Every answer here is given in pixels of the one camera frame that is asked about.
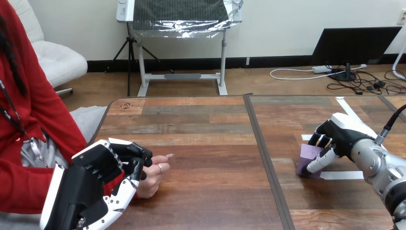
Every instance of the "black cable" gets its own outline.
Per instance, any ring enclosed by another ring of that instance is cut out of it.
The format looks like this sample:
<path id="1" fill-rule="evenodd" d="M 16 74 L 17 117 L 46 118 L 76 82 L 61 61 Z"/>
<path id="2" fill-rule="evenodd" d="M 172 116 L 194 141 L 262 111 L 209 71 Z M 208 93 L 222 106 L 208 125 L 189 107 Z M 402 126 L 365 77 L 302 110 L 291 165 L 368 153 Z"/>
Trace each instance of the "black cable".
<path id="1" fill-rule="evenodd" d="M 404 104 L 402 107 L 400 107 L 393 115 L 392 117 L 389 119 L 388 123 L 386 123 L 384 129 L 390 131 L 393 124 L 395 123 L 396 119 L 399 117 L 399 114 L 406 109 L 406 104 Z"/>
<path id="2" fill-rule="evenodd" d="M 337 71 L 342 71 L 341 69 L 339 69 L 339 67 L 335 68 L 335 69 L 330 68 L 327 65 L 326 65 L 326 67 L 328 69 L 332 70 L 332 72 L 334 71 L 334 73 L 336 73 Z M 368 72 L 365 72 L 365 71 L 361 71 L 361 70 L 351 71 L 351 73 L 356 76 L 356 79 L 354 81 L 348 81 L 348 82 L 337 81 L 337 83 L 331 83 L 331 84 L 327 85 L 327 88 L 330 90 L 351 89 L 357 95 L 361 95 L 361 94 L 363 94 L 363 92 L 381 95 L 381 94 L 383 94 L 381 89 L 386 91 L 388 94 L 390 94 L 390 92 L 393 92 L 395 94 L 406 93 L 406 87 L 404 85 L 394 82 L 394 81 L 406 82 L 405 80 L 402 80 L 399 78 L 392 79 L 392 78 L 387 77 L 387 74 L 389 72 L 393 72 L 393 71 L 394 70 L 390 70 L 384 74 L 385 80 L 379 80 L 374 75 L 372 75 Z M 360 77 L 361 74 L 368 75 L 368 77 L 372 78 L 372 80 L 361 78 Z"/>

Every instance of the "purple object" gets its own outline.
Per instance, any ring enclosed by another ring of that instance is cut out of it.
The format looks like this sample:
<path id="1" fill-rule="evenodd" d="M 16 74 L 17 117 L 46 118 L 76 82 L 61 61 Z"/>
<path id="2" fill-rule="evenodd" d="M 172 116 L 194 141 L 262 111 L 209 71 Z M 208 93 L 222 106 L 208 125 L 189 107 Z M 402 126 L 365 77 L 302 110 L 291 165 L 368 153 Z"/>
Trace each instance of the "purple object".
<path id="1" fill-rule="evenodd" d="M 302 148 L 300 150 L 299 162 L 296 165 L 297 166 L 296 174 L 299 176 L 304 176 L 302 174 L 303 166 L 308 165 L 320 153 L 321 150 L 323 150 L 323 148 L 321 148 L 321 147 L 302 144 Z M 319 179 L 320 174 L 321 174 L 321 170 L 315 172 L 311 176 L 306 176 L 306 177 L 312 177 L 312 178 Z"/>

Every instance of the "white armchair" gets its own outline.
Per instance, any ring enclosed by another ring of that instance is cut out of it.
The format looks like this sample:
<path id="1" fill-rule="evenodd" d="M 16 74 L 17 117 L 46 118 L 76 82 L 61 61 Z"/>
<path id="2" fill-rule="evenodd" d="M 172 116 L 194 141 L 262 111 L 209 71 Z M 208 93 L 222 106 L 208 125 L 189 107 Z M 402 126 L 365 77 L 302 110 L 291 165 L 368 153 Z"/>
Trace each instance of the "white armchair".
<path id="1" fill-rule="evenodd" d="M 13 6 L 38 57 L 46 78 L 53 87 L 86 74 L 86 59 L 72 49 L 44 41 L 44 33 L 28 0 L 9 0 Z M 57 91 L 58 94 L 72 89 Z"/>

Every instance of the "stand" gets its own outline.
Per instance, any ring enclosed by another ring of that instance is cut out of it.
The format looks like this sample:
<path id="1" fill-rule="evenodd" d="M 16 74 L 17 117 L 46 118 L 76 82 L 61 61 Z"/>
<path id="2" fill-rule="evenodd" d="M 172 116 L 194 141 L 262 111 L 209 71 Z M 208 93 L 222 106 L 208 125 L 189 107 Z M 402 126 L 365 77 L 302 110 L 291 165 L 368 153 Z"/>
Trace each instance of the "stand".
<path id="1" fill-rule="evenodd" d="M 220 95 L 227 95 L 226 82 L 224 75 L 226 71 L 226 30 L 223 31 L 223 40 L 221 43 L 221 71 L 216 74 L 164 74 L 164 75 L 152 75 L 145 74 L 144 57 L 142 54 L 142 41 L 137 43 L 138 59 L 141 73 L 141 87 L 138 91 L 138 97 L 145 97 L 150 80 L 216 80 L 218 92 Z"/>
<path id="2" fill-rule="evenodd" d="M 353 74 L 351 72 L 351 66 L 350 66 L 349 62 L 346 63 L 344 73 L 336 73 L 336 74 L 330 75 L 329 77 L 336 81 L 354 81 L 357 78 L 355 76 L 355 74 Z"/>
<path id="3" fill-rule="evenodd" d="M 117 60 L 117 57 L 120 55 L 121 51 L 124 49 L 125 45 L 128 43 L 128 85 L 127 85 L 127 96 L 130 96 L 130 72 L 131 72 L 131 61 L 133 61 L 133 64 L 135 64 L 135 58 L 134 58 L 134 50 L 133 50 L 133 43 L 137 44 L 137 47 L 139 48 L 139 50 L 141 50 L 142 53 L 142 49 L 145 50 L 148 54 L 150 54 L 157 62 L 158 64 L 160 64 L 161 60 L 159 60 L 159 58 L 157 58 L 154 54 L 152 54 L 149 50 L 147 50 L 145 47 L 143 46 L 139 46 L 137 40 L 135 40 L 135 38 L 133 38 L 131 36 L 130 33 L 130 27 L 129 24 L 127 22 L 127 32 L 128 32 L 128 37 L 126 38 L 123 46 L 121 46 L 120 50 L 117 52 L 117 54 L 115 55 L 115 57 L 113 58 L 113 60 L 111 61 L 110 65 L 107 67 L 105 73 L 110 69 L 110 66 L 113 66 L 113 64 L 115 63 L 115 61 Z"/>

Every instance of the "robotic finger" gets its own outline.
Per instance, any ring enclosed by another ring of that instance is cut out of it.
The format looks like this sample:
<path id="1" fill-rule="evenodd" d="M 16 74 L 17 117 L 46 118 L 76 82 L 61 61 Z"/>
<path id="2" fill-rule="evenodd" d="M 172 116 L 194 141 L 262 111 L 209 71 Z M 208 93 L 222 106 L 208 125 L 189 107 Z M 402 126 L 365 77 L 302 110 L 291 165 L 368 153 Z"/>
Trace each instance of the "robotic finger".
<path id="1" fill-rule="evenodd" d="M 308 165 L 303 166 L 302 174 L 310 176 L 311 174 L 322 170 L 327 165 L 338 159 L 339 156 L 335 154 L 335 144 L 331 143 L 328 147 L 324 148 Z"/>

